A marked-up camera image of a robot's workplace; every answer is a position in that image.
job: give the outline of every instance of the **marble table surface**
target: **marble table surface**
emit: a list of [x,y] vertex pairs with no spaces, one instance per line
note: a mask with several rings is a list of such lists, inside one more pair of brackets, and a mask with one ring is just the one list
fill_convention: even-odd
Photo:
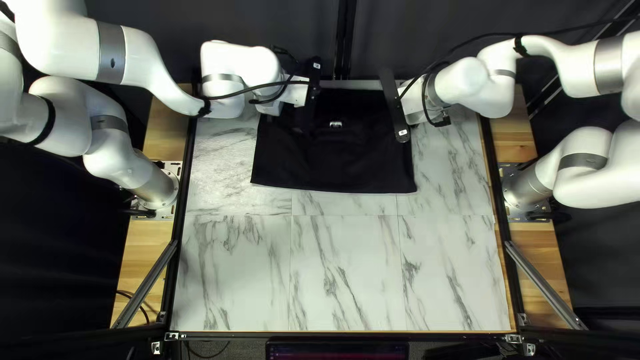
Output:
[[258,116],[200,119],[171,327],[506,331],[476,114],[412,130],[418,192],[250,183]]

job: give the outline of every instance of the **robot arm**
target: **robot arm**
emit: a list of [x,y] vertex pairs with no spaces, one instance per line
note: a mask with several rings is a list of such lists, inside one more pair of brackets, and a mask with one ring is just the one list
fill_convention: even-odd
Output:
[[117,102],[78,80],[56,76],[41,78],[22,93],[13,23],[2,14],[0,61],[0,135],[58,155],[82,156],[89,173],[128,189],[148,208],[173,201],[173,180],[131,147]]
[[582,127],[522,173],[503,181],[504,199],[522,211],[553,195],[561,204],[593,209],[640,200],[640,122],[627,120],[612,135]]
[[[622,91],[624,111],[640,120],[640,31],[580,45],[539,35],[523,36],[521,43],[528,54],[546,56],[556,63],[567,95],[591,97]],[[427,79],[433,115],[438,115],[443,104],[462,104],[485,117],[506,116],[513,106],[516,61],[522,57],[515,48],[515,39],[489,45],[477,57],[460,59]],[[423,80],[403,97],[406,114],[422,109],[419,89]]]
[[[46,74],[146,88],[168,107],[185,115],[232,118],[242,113],[241,95],[211,102],[183,92],[169,75],[156,43],[127,26],[86,17],[83,0],[7,0],[15,13],[17,40],[27,61]],[[203,75],[210,84],[207,96],[227,95],[254,86],[282,81],[280,63],[265,47],[208,42],[202,47]],[[258,96],[280,91],[280,86],[256,90]],[[306,98],[305,85],[288,89]]]

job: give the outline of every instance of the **gray stripe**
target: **gray stripe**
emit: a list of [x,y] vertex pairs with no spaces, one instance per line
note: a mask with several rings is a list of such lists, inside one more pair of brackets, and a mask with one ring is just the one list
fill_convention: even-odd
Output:
[[120,25],[98,21],[100,63],[96,81],[120,84],[124,77],[126,48],[124,31]]
[[91,117],[91,130],[117,129],[129,134],[127,122],[119,117],[111,115],[98,115]]
[[227,81],[235,81],[236,83],[244,84],[244,81],[238,75],[233,74],[209,74],[202,78],[202,83],[206,83],[214,80],[227,80]]
[[622,91],[622,39],[612,37],[598,40],[593,57],[593,75],[600,94]]
[[20,47],[9,35],[0,31],[0,49],[7,51],[16,59],[20,59]]
[[578,152],[563,156],[560,159],[558,171],[568,167],[588,167],[600,170],[607,164],[607,158],[601,155],[589,154],[587,152]]
[[426,88],[427,97],[429,98],[429,100],[431,100],[431,102],[435,106],[439,106],[441,108],[448,108],[449,106],[451,106],[451,104],[447,104],[446,102],[444,102],[436,93],[436,76],[437,75],[438,74],[433,74],[427,80],[427,88]]
[[495,69],[495,70],[489,70],[489,76],[491,75],[503,75],[503,76],[509,76],[510,78],[516,78],[516,73],[511,71],[511,70],[504,70],[504,69]]

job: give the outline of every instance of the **black backdrop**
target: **black backdrop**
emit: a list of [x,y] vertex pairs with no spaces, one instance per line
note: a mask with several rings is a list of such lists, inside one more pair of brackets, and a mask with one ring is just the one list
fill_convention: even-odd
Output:
[[[627,2],[360,0],[351,75],[373,78],[379,66],[390,65],[397,78],[409,78],[447,48],[480,33],[573,26],[611,17]],[[177,82],[189,81],[192,69],[199,64],[201,43],[212,39],[279,45],[299,58],[320,55],[324,75],[330,74],[338,0],[86,0],[86,4],[89,15],[97,20],[150,33]],[[596,31],[571,33],[561,39],[572,43]],[[458,56],[478,49],[471,47]],[[529,97],[553,76],[553,64],[547,60],[521,61],[518,66],[518,78]],[[112,89],[134,114],[146,119],[151,98],[146,90]],[[618,106],[612,101],[600,109],[608,113]],[[538,144],[540,149],[553,147],[561,138],[563,132],[554,133],[551,125],[560,123],[559,117],[564,116],[575,115],[549,110],[544,114],[546,122],[534,119],[536,138],[544,139]],[[116,213],[121,206],[120,194],[33,149],[3,144],[0,159],[6,166],[0,177],[5,200],[0,213],[5,248],[0,257],[4,270],[0,276],[5,284],[0,295],[0,333],[15,337],[108,327],[126,232],[126,218]],[[596,220],[590,220],[591,227],[560,229],[565,259],[567,234],[574,234],[571,241],[576,245],[571,251],[576,251],[580,248],[576,236],[588,239],[600,234],[602,239],[604,231],[612,231],[612,227],[594,230],[605,220],[593,216]],[[609,234],[613,238],[619,235]],[[584,261],[579,255],[572,257],[576,263]],[[568,270],[567,274],[571,281],[573,273]],[[575,289],[572,295],[575,301]],[[620,290],[616,296],[625,293]]]

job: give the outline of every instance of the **folded cloth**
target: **folded cloth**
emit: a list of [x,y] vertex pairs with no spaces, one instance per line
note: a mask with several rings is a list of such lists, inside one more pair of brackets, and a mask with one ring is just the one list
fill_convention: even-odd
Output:
[[344,193],[417,191],[411,142],[396,141],[382,91],[323,89],[316,100],[306,126],[300,126],[304,108],[290,104],[279,117],[260,116],[252,183]]

